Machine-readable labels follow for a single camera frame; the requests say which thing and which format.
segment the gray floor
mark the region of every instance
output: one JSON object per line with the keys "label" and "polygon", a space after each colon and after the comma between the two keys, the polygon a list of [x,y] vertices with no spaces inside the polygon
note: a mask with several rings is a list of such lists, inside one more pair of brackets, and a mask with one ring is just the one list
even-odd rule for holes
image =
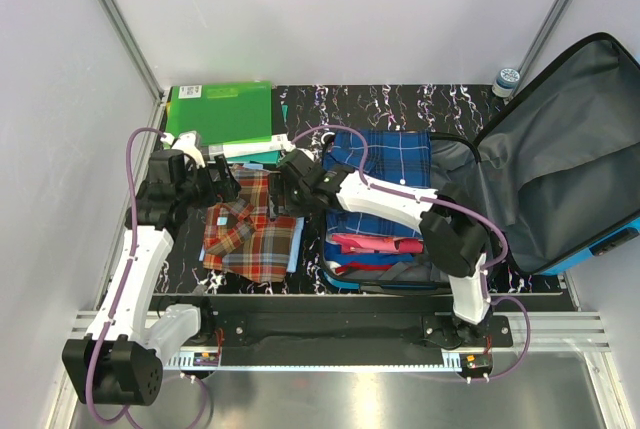
{"label": "gray floor", "polygon": [[[501,365],[511,356],[499,355]],[[603,428],[578,355],[530,354],[513,375],[488,385],[434,382],[437,374],[228,373],[206,380],[213,415],[200,428]],[[134,408],[145,429],[186,427],[196,387],[163,386],[153,406]],[[113,408],[101,408],[106,417]],[[99,428],[79,406],[73,428]],[[126,420],[110,426],[130,427]]]}

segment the green board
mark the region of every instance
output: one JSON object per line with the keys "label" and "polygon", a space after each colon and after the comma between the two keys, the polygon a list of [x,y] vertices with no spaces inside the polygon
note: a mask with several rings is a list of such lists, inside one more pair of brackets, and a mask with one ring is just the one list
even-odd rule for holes
{"label": "green board", "polygon": [[167,132],[198,131],[201,144],[271,138],[271,83],[175,86]]}

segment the brown plaid shirt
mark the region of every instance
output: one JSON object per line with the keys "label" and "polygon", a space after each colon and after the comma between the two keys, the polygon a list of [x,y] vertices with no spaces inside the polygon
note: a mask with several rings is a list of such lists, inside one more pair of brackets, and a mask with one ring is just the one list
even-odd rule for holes
{"label": "brown plaid shirt", "polygon": [[233,166],[238,199],[207,211],[204,267],[254,282],[281,282],[287,272],[294,217],[269,214],[268,171]]}

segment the marble pattern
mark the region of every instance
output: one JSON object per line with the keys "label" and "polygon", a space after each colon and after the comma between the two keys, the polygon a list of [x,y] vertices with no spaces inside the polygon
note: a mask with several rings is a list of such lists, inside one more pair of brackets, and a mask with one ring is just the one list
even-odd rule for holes
{"label": "marble pattern", "polygon": [[[449,132],[468,139],[503,107],[490,86],[479,85],[373,85],[279,86],[274,89],[286,105],[289,138],[313,126],[340,124],[354,128]],[[298,143],[314,153],[321,150],[320,133]],[[217,274],[198,260],[204,234],[205,210],[190,214],[167,258],[156,284],[160,294],[324,294],[336,290],[323,278],[318,261],[318,230],[305,226],[295,274],[282,283],[257,284],[235,274]],[[492,283],[499,292],[558,292],[557,277],[521,278],[503,271]]]}

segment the barcode label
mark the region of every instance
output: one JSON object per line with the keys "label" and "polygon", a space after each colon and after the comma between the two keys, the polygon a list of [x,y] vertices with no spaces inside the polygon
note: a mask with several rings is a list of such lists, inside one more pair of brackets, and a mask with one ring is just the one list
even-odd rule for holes
{"label": "barcode label", "polygon": [[202,95],[202,86],[180,86],[178,99],[192,99]]}

